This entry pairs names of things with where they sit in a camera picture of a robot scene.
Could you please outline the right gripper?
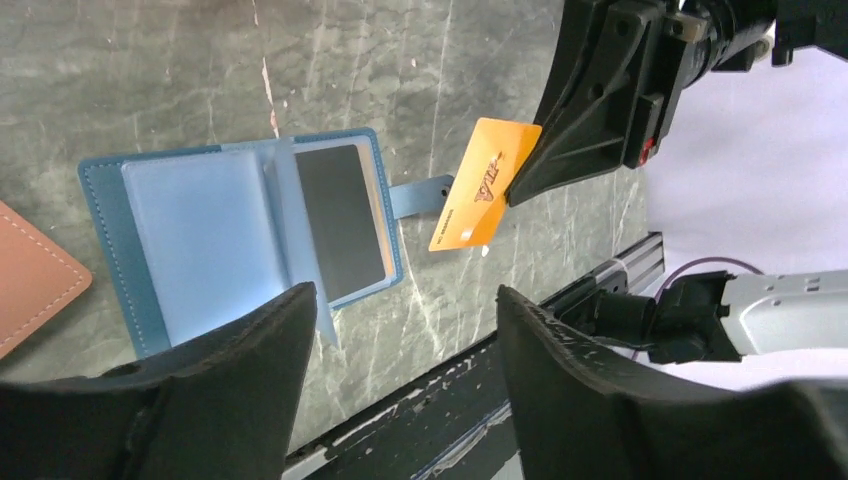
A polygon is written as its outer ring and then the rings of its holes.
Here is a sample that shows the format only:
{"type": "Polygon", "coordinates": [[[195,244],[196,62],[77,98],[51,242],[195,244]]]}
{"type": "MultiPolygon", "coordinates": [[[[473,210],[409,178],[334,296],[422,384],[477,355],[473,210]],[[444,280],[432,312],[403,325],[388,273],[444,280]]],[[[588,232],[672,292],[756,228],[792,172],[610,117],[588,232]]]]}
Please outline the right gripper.
{"type": "Polygon", "coordinates": [[[535,116],[536,146],[506,190],[549,190],[635,169],[669,133],[680,96],[711,72],[747,73],[770,48],[774,1],[566,1],[535,116]]]}

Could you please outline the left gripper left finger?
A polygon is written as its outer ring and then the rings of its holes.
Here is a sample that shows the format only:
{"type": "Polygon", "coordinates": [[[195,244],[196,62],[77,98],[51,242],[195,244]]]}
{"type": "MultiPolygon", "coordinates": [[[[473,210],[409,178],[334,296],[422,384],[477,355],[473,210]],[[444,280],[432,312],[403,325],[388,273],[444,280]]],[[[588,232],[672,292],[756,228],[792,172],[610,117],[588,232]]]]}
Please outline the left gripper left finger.
{"type": "Polygon", "coordinates": [[[301,283],[97,377],[1,386],[5,479],[277,479],[317,318],[301,283]]]}

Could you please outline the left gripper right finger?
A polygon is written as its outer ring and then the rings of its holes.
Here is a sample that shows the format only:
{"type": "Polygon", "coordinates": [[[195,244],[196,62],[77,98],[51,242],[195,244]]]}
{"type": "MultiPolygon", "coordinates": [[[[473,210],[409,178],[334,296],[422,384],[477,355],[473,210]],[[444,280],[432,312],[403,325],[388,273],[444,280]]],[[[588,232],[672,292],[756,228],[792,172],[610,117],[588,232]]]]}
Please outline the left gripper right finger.
{"type": "Polygon", "coordinates": [[[790,380],[748,391],[630,361],[497,293],[498,340],[528,479],[843,479],[847,385],[790,380]]]}

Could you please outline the blue card holder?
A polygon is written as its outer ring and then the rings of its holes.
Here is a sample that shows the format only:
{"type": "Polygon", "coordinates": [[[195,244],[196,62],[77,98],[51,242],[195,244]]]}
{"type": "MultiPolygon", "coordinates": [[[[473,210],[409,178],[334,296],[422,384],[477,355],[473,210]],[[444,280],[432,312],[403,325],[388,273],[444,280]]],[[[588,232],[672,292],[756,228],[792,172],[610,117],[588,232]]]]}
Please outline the blue card holder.
{"type": "Polygon", "coordinates": [[[404,276],[398,223],[439,213],[449,175],[392,185],[370,128],[82,161],[78,175],[135,351],[147,357],[235,320],[292,286],[317,291],[316,328],[404,276]],[[386,277],[328,300],[296,155],[357,148],[386,277]]]}

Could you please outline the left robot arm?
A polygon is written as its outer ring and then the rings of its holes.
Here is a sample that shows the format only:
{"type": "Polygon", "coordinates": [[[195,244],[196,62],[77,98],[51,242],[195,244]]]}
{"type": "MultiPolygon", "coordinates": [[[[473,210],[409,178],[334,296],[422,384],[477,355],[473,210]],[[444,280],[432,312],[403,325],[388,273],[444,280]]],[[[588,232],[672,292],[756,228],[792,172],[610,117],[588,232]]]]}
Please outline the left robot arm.
{"type": "MultiPolygon", "coordinates": [[[[740,360],[845,324],[837,274],[686,276],[660,297],[588,274],[543,303],[497,293],[497,331],[383,414],[322,438],[317,479],[843,479],[847,385],[747,392],[661,363],[740,360]]],[[[280,479],[316,321],[298,285],[96,377],[1,387],[5,479],[280,479]]]]}

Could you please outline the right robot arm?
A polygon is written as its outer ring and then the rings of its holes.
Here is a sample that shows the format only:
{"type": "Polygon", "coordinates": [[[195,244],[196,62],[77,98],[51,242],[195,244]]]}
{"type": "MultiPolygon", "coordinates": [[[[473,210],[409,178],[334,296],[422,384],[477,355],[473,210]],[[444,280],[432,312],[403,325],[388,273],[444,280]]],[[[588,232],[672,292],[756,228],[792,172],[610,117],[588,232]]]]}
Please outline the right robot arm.
{"type": "Polygon", "coordinates": [[[670,131],[682,92],[711,72],[747,72],[815,47],[847,54],[843,1],[567,1],[535,121],[541,135],[506,191],[549,190],[642,166],[670,131]]]}

